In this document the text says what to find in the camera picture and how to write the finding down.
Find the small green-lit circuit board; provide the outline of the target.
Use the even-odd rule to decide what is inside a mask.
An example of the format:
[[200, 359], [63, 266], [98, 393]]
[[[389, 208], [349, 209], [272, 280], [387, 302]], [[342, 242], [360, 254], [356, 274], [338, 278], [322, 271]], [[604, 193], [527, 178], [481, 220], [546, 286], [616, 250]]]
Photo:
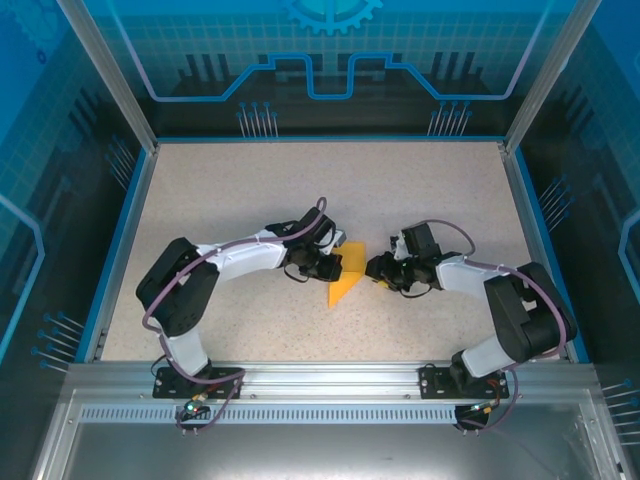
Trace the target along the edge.
[[462, 417], [475, 417], [489, 415], [494, 409], [500, 406], [500, 401], [493, 399], [462, 407]]
[[207, 413], [209, 407], [205, 404], [208, 396], [206, 394], [196, 394], [184, 405], [183, 415], [186, 418], [195, 418]]

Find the grey metal shelf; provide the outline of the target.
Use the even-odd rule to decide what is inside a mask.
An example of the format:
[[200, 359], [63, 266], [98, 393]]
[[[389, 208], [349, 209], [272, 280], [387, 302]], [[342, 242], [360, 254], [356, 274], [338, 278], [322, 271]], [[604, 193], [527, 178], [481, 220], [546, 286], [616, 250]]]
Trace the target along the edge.
[[[498, 427], [454, 424], [84, 423], [90, 405], [60, 404], [29, 480], [640, 480], [606, 415], [576, 403], [523, 401]], [[233, 405], [420, 405], [263, 403]]]

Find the blue grid print side panel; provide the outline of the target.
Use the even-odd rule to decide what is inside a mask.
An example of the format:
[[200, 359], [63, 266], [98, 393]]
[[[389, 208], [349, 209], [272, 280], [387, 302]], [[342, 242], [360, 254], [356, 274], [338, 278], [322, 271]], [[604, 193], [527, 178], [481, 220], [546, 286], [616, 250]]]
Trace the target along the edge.
[[56, 0], [0, 0], [0, 402], [75, 361], [142, 149]]
[[614, 429], [640, 467], [640, 0], [600, 0], [520, 149]]

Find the aluminium mounting rail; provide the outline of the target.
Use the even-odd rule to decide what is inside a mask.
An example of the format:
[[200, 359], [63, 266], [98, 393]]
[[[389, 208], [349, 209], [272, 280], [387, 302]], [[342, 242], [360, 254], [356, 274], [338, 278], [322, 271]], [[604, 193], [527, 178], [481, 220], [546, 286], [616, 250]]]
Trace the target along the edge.
[[[421, 382], [415, 362], [258, 362], [246, 370], [240, 399], [263, 403], [416, 402]], [[529, 403], [576, 403], [599, 389], [590, 364], [538, 361], [516, 369], [519, 392]], [[146, 362], [74, 364], [61, 396], [76, 401], [133, 402], [151, 399]]]

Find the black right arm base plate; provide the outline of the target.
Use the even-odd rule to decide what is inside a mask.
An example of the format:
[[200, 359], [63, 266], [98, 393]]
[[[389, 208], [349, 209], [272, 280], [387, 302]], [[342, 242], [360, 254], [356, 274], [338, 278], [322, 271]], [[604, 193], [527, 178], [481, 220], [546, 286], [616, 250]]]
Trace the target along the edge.
[[423, 400], [509, 399], [509, 384], [504, 372], [484, 377], [459, 377], [452, 368], [427, 363], [417, 370], [418, 387]]

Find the aluminium side rail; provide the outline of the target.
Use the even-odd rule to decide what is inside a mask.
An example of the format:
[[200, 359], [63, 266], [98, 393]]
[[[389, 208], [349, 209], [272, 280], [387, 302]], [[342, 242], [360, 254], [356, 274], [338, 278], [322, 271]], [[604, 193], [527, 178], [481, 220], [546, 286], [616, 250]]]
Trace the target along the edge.
[[573, 314], [573, 306], [524, 157], [519, 150], [509, 153], [502, 143], [498, 147], [531, 259], [545, 267], [561, 299]]
[[101, 356], [157, 157], [158, 153], [142, 149], [136, 162], [76, 350], [76, 363], [91, 363]]

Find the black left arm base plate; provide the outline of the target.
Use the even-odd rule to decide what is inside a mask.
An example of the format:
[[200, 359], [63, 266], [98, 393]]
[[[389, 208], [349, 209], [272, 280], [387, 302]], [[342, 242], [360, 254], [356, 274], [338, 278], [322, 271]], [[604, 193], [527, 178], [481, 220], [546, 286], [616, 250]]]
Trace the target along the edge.
[[185, 379], [170, 366], [162, 367], [155, 374], [152, 396], [156, 399], [191, 399], [204, 394], [207, 399], [222, 400], [231, 392], [236, 381], [220, 382], [220, 379], [241, 372], [242, 370], [236, 367], [208, 366], [197, 377], [204, 380], [217, 380], [217, 383], [204, 385]]

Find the aluminium frame post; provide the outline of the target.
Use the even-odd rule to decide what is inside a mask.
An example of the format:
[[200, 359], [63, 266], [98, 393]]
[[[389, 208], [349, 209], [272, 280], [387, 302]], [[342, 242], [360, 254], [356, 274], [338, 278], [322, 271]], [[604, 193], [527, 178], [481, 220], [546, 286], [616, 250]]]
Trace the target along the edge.
[[104, 37], [82, 0], [56, 0], [137, 140], [155, 154], [157, 138]]
[[576, 0], [504, 140], [504, 152], [514, 155], [544, 101], [568, 64], [602, 0]]

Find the blue gear print enclosure panel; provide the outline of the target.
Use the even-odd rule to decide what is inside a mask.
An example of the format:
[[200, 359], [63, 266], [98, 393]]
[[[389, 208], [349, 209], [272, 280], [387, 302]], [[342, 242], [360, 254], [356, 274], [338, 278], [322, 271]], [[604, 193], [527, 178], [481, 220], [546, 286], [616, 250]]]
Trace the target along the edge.
[[156, 135], [496, 137], [572, 0], [86, 0]]

